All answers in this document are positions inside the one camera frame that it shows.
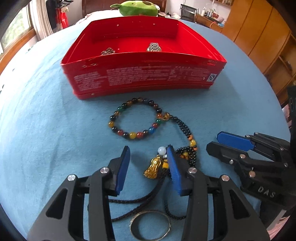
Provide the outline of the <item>black cord gold pendant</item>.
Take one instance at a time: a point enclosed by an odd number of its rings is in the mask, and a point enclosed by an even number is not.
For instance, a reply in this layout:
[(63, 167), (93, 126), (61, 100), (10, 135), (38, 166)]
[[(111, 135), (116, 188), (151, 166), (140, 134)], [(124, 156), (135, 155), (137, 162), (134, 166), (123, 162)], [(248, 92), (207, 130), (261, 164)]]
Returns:
[(148, 179), (155, 180), (158, 179), (155, 187), (149, 192), (147, 195), (140, 197), (138, 199), (133, 200), (120, 200), (120, 199), (110, 199), (109, 202), (116, 204), (138, 204), (137, 207), (130, 210), (129, 212), (118, 216), (116, 218), (112, 218), (112, 222), (117, 222), (124, 220), (134, 214), (140, 213), (146, 206), (148, 206), (152, 200), (156, 197), (159, 190), (161, 189), (163, 182), (165, 180), (167, 170), (168, 170), (168, 162), (165, 161), (164, 156), (167, 154), (167, 148), (164, 146), (160, 146), (158, 148), (158, 154), (151, 159), (149, 167), (144, 171), (144, 176)]

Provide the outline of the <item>wide dark silver bangle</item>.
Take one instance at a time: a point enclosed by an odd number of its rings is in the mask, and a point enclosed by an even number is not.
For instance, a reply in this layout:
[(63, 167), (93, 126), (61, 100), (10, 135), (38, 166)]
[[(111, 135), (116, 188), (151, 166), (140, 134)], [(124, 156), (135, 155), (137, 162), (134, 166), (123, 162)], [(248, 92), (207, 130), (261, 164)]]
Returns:
[(171, 231), (171, 219), (158, 210), (141, 211), (131, 219), (129, 229), (136, 240), (163, 240)]

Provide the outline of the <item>silver metal wristwatch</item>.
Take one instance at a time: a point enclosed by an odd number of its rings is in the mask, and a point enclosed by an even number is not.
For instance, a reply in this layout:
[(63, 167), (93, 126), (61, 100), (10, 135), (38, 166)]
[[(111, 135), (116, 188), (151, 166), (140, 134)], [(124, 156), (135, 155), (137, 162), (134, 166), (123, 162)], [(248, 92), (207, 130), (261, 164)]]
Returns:
[(150, 43), (148, 48), (147, 48), (147, 51), (148, 52), (161, 52), (162, 49), (161, 49), (161, 47), (159, 46), (158, 43)]

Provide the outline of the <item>blue bed cover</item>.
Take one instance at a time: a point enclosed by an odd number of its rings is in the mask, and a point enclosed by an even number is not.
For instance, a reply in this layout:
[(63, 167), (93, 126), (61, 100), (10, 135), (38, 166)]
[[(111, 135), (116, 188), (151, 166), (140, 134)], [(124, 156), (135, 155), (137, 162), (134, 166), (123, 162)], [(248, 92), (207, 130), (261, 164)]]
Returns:
[(70, 174), (89, 176), (129, 146), (131, 159), (120, 199), (148, 194), (155, 180), (143, 173), (161, 146), (180, 148), (187, 139), (177, 125), (162, 123), (143, 140), (127, 140), (108, 127), (110, 116), (127, 100), (142, 97), (180, 118), (198, 144), (197, 167), (206, 175), (223, 174), (237, 184), (233, 168), (209, 156), (206, 145), (221, 131), (240, 136), (264, 133), (290, 139), (284, 114), (265, 76), (224, 35), (201, 25), (188, 26), (227, 60), (209, 89), (125, 93), (79, 100), (60, 65), (70, 46), (93, 20), (88, 19), (35, 44), (13, 70), (1, 75), (1, 205), (26, 236), (39, 213)]

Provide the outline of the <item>wooden wardrobe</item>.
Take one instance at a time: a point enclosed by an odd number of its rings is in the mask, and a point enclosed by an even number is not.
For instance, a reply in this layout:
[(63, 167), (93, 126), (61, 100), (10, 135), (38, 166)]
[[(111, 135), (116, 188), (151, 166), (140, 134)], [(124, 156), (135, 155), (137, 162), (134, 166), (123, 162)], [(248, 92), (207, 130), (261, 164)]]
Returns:
[(295, 34), (267, 1), (233, 1), (222, 34), (258, 67), (281, 106), (295, 85)]

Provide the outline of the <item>wooden desk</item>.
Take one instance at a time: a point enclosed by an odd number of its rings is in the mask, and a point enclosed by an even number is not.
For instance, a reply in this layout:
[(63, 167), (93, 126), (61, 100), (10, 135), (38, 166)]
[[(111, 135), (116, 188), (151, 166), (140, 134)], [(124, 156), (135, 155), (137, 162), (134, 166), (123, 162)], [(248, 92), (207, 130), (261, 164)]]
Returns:
[(218, 25), (218, 22), (212, 18), (207, 18), (206, 16), (196, 15), (195, 22), (207, 27), (209, 29), (215, 30), (216, 32), (222, 33), (223, 27)]

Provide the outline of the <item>black desk chair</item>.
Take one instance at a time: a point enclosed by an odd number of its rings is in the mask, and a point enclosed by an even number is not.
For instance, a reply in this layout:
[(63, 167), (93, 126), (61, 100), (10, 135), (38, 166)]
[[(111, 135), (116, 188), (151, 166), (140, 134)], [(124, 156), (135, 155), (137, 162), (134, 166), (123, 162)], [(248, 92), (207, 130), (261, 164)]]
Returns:
[(181, 20), (196, 22), (197, 9), (185, 4), (180, 5)]

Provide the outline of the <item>red tin box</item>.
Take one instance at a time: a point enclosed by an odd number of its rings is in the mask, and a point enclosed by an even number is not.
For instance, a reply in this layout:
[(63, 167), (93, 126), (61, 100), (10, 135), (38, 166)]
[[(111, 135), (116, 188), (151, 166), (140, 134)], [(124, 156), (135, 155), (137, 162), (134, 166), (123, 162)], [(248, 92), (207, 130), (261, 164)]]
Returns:
[[(158, 43), (161, 52), (148, 52)], [(162, 89), (208, 89), (226, 59), (179, 20), (122, 16), (90, 22), (61, 61), (79, 99)]]

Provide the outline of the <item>green avocado plush toy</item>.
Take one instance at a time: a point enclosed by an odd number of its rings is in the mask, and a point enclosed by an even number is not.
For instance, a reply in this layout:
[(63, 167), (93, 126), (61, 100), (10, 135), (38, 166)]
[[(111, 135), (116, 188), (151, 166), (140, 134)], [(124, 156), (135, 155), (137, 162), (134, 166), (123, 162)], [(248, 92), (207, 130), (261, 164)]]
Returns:
[(149, 1), (125, 1), (121, 4), (112, 4), (111, 9), (119, 10), (122, 16), (157, 16), (159, 10)]

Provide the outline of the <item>wooden framed side window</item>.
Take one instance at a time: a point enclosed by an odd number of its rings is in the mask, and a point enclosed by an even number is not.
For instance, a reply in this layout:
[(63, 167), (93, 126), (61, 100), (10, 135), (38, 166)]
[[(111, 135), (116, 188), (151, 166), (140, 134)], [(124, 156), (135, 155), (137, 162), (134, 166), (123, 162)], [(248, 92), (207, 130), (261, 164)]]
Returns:
[(22, 8), (1, 37), (1, 73), (16, 53), (36, 36), (30, 12), (30, 4)]

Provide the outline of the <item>beige curtain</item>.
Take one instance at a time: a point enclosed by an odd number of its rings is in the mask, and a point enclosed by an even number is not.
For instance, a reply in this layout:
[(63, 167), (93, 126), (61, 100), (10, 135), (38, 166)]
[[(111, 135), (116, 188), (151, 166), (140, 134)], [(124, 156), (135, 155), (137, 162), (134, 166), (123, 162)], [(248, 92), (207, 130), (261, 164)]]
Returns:
[(46, 1), (32, 0), (30, 2), (31, 19), (37, 39), (43, 40), (53, 34), (53, 29), (50, 25)]

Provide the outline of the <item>coat rack with clothes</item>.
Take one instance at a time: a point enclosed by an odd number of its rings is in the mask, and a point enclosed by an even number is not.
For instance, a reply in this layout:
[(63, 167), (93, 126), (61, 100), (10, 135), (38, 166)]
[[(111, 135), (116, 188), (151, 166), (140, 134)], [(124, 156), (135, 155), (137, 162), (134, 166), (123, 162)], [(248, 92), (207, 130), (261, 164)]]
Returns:
[(62, 30), (69, 27), (67, 18), (68, 6), (72, 0), (47, 0), (45, 1), (49, 23), (52, 30)]

